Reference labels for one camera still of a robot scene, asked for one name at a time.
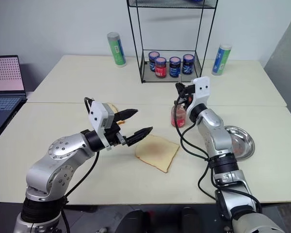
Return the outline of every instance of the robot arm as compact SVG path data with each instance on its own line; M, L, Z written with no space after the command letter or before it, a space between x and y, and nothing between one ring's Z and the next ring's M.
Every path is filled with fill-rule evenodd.
M257 213L257 207L233 154L232 140L224 128L223 120L206 107L210 96L210 79L201 77L193 85L176 84L182 96L187 116L196 122L209 155L212 182L218 210L222 218L232 220L235 233L274 233L283 231L267 216Z
M138 110L114 113L107 104L93 101L89 119L93 131L85 130L54 141L46 155L28 171L26 199L18 215L14 233L58 232L56 226L61 209L67 203L65 193L75 170L100 150L111 150L119 144L131 146L146 137L152 127L141 129L126 138L116 123L134 115Z

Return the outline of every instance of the white table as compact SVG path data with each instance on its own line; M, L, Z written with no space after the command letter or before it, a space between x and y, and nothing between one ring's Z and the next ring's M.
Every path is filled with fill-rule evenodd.
M121 125L123 135L153 126L152 134L179 142L169 123L171 105L117 104L139 112ZM291 114L285 107L213 106L226 125L247 130L255 154L239 162L252 193L262 202L291 201ZM23 202L26 172L57 138L91 129L84 104L26 103L0 137L0 201ZM188 140L204 148L197 129ZM134 147L103 150L97 167L70 196L70 204L208 203L197 188L206 166L202 160L177 152L167 174L134 156ZM75 173L70 187L89 169L93 158ZM214 192L209 176L202 186Z
M209 105L286 106L258 61L228 61L222 76L211 75ZM28 102L82 103L84 97L116 104L173 104L174 83L141 84L136 58L123 68L112 57L65 55L37 87Z

